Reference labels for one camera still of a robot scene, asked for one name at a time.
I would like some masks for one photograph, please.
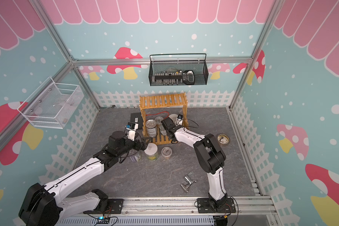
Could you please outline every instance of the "gray surface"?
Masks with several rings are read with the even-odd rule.
[[[182,112],[182,108],[157,108],[146,111],[146,114],[155,114],[169,111],[170,114]],[[79,156],[77,167],[85,163],[98,152],[107,142],[108,137],[117,130],[124,130],[129,122],[131,113],[140,112],[138,108],[109,108],[101,109],[88,141]],[[226,154],[223,177],[228,195],[251,196],[254,191],[246,170],[243,157],[239,150],[230,119],[225,108],[188,108],[187,118],[196,121],[199,128],[190,130],[199,134],[225,133],[230,136],[231,142],[223,147]],[[162,150],[166,145],[159,145]],[[92,189],[100,189],[109,197],[127,196],[207,196],[207,174],[201,169],[192,147],[184,143],[169,144],[173,153],[169,160],[161,155],[150,162],[142,152],[139,162],[132,162],[129,158],[123,164],[116,164],[103,174],[100,174],[72,192],[70,197],[86,194]],[[190,186],[185,193],[180,183],[185,182],[184,176],[193,172],[192,179],[197,183]]]

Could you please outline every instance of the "wooden shelf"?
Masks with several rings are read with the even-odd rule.
[[[158,96],[140,96],[140,112],[143,118],[143,135],[148,137],[147,129],[146,129],[146,109],[150,108],[160,108],[160,107],[178,107],[182,106],[183,117],[187,118],[187,97],[186,93],[180,94],[166,94],[166,95],[158,95]],[[182,122],[184,127],[188,126],[187,120]],[[157,128],[157,137],[152,139],[155,144],[169,144],[171,140],[169,140],[168,136],[161,135],[159,128]]]

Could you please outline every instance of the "tin can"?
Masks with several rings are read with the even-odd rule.
[[[163,125],[159,127],[159,131],[161,132],[162,135],[167,136],[167,131],[164,129]]]
[[[146,121],[147,133],[150,137],[157,136],[157,123],[155,120],[150,119]]]
[[[132,162],[138,162],[142,158],[142,154],[140,153],[140,151],[134,149],[130,150],[128,155]]]
[[[157,123],[157,126],[160,127],[162,125],[161,121],[163,120],[162,117],[158,116],[157,118],[154,119]]]

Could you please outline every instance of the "red wire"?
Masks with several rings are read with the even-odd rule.
[[[167,117],[165,118],[165,119],[167,119],[170,116],[168,111],[162,111],[162,112],[159,112],[157,114],[149,114],[149,115],[158,115],[158,114],[165,113],[165,112],[168,114]]]

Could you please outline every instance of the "mounting plate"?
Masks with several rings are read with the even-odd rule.
[[[199,213],[235,213],[236,208],[234,204],[234,200],[232,198],[226,199],[226,204],[223,205],[223,209],[215,212],[212,210],[210,206],[210,199],[209,198],[198,198],[197,199],[197,209],[199,210]]]
[[[108,199],[108,208],[106,209],[107,210],[110,210],[112,206],[112,209],[111,209],[111,214],[121,214],[122,212],[122,208],[123,208],[123,199]],[[89,210],[89,211],[86,211],[86,213],[88,214],[102,214],[102,212],[99,212],[99,211],[92,211],[92,210]]]

